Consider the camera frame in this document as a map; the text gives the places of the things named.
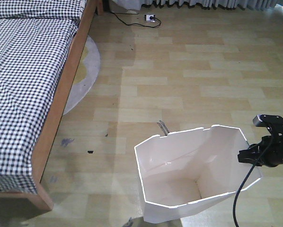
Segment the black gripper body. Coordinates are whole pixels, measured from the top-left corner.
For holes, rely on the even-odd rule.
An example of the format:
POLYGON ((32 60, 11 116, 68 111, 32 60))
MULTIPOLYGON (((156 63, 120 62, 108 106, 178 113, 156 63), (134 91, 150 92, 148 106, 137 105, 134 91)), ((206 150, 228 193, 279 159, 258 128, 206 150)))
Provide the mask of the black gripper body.
POLYGON ((255 164, 256 166, 278 166, 283 164, 283 136, 263 136, 258 144, 252 144, 248 149, 240 150, 240 163, 255 164))

